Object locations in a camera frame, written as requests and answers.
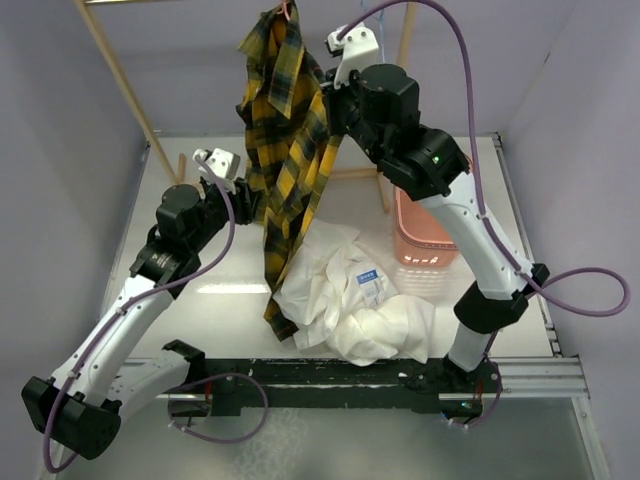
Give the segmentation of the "yellow plaid flannel shirt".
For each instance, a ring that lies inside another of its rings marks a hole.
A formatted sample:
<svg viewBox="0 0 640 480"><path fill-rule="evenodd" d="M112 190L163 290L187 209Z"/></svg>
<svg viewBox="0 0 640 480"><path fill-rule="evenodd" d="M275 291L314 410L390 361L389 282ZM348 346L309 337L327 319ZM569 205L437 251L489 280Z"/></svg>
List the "yellow plaid flannel shirt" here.
<svg viewBox="0 0 640 480"><path fill-rule="evenodd" d="M246 179L264 195L264 276L272 293L302 246L333 170L341 137L331 135L321 85L299 12L261 13L239 46L247 85L236 110L245 124Z"/></svg>

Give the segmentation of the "white collared shirt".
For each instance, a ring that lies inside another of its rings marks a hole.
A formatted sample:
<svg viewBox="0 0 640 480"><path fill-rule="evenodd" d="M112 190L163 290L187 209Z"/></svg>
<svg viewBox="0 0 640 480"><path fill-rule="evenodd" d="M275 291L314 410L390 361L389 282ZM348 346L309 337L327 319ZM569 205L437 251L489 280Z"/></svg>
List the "white collared shirt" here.
<svg viewBox="0 0 640 480"><path fill-rule="evenodd" d="M399 293L359 236L317 220L294 255L274 300L297 327L297 349L331 352L360 367L398 355L426 362L435 306Z"/></svg>

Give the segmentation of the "light blue wire hanger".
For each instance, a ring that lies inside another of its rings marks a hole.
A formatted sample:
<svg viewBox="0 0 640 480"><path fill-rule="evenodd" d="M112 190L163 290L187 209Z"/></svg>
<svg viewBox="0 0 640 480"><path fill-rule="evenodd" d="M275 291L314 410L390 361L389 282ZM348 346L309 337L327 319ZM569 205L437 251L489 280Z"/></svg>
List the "light blue wire hanger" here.
<svg viewBox="0 0 640 480"><path fill-rule="evenodd" d="M369 1L368 0L360 0L359 1L360 9L363 13L370 10ZM374 21L377 25L377 30L380 37L384 36L384 18L385 18L385 10L382 9L375 15L370 16L370 19Z"/></svg>

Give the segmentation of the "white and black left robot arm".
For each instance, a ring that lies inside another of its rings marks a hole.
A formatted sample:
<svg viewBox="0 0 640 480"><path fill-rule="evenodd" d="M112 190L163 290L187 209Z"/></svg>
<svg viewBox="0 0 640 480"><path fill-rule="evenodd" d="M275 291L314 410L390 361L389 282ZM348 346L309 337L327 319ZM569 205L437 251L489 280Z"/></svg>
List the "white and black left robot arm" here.
<svg viewBox="0 0 640 480"><path fill-rule="evenodd" d="M167 391L194 392L207 383L203 351L180 340L128 373L121 369L154 321L188 282L206 272L200 252L224 227L247 225L258 195L243 179L229 187L202 180L167 189L156 223L116 300L81 346L45 379L21 391L34 428L74 457L93 460L136 411Z"/></svg>

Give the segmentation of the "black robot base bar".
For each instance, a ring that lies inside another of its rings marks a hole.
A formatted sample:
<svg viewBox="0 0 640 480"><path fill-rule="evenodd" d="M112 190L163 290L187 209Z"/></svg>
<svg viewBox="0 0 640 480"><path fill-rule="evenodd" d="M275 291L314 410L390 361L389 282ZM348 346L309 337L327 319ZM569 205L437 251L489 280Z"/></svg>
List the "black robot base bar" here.
<svg viewBox="0 0 640 480"><path fill-rule="evenodd" d="M405 409L469 422L483 414L491 394L502 393L499 370L489 360L467 373L447 358L358 367L337 359L208 359L180 340L163 349L186 358L180 389L207 395L213 416L238 416L267 401L274 409Z"/></svg>

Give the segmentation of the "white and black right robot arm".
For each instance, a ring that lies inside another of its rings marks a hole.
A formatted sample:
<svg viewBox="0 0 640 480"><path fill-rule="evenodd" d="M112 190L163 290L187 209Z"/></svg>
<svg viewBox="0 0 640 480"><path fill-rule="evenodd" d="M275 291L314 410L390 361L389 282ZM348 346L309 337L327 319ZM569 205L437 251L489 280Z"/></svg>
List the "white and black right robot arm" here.
<svg viewBox="0 0 640 480"><path fill-rule="evenodd" d="M331 69L321 89L330 132L350 136L379 173L429 211L475 277L454 306L459 327L444 369L452 389L467 391L480 379L492 336L520 320L549 269L528 260L495 223L453 137L421 124L420 87L404 69L376 64L344 78Z"/></svg>

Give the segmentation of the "wooden clothes rack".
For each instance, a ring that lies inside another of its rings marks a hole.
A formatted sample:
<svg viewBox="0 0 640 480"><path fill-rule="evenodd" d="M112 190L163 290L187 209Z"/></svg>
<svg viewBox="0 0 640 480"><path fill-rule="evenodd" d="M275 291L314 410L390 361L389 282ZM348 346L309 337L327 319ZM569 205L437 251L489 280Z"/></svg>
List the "wooden clothes rack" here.
<svg viewBox="0 0 640 480"><path fill-rule="evenodd" d="M157 138L199 137L242 154L237 48L274 1L83 1L82 16L134 112Z"/></svg>

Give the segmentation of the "pink plastic laundry basket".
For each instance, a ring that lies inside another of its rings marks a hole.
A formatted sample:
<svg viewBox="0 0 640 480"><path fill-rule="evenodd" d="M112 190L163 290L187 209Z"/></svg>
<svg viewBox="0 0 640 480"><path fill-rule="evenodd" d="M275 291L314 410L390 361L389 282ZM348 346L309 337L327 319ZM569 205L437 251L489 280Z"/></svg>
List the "pink plastic laundry basket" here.
<svg viewBox="0 0 640 480"><path fill-rule="evenodd" d="M435 217L399 187L393 189L396 258L411 267L447 267L458 249Z"/></svg>

